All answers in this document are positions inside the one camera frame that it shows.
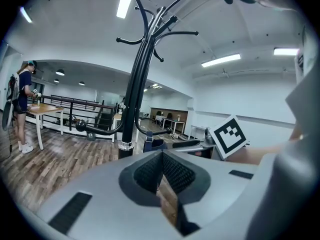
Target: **black coat rack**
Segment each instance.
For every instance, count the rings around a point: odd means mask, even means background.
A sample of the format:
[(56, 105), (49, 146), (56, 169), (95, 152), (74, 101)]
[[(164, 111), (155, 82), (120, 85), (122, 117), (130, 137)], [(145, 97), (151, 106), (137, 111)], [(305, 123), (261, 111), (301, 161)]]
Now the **black coat rack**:
[[(80, 121), (76, 125), (76, 129), (80, 132), (87, 131), (100, 135), (112, 135), (117, 133), (122, 129), (122, 140), (119, 144), (119, 159), (125, 158), (133, 155), (134, 146), (132, 143), (132, 134), (134, 122), (137, 129), (143, 133), (147, 134), (139, 125), (139, 112), (144, 95), (145, 84), (147, 81), (147, 76), (149, 72), (149, 67), (153, 55), (164, 62), (164, 59), (160, 57), (156, 51), (157, 43), (164, 37), (171, 35), (195, 35), (197, 36), (199, 32), (195, 31), (171, 31), (170, 25), (178, 21), (177, 16), (171, 16), (170, 19), (165, 22), (163, 20), (164, 16), (167, 15), (168, 11), (179, 3), (181, 0), (176, 0), (168, 8), (161, 7), (157, 10), (155, 15), (152, 11), (144, 9), (140, 0), (135, 0), (137, 6), (136, 10), (140, 10), (143, 24), (144, 24), (144, 34), (137, 41), (128, 41), (118, 37), (116, 41), (118, 43), (125, 43), (128, 45), (141, 44), (140, 48), (135, 57), (135, 61), (132, 67), (129, 83), (126, 89), (125, 102), (121, 117), (120, 124), (113, 130), (106, 131), (86, 124), (84, 120)], [(151, 20), (148, 23), (146, 13), (151, 14)], [(170, 134), (172, 132), (171, 128), (166, 130), (153, 132), (153, 135), (160, 134)]]

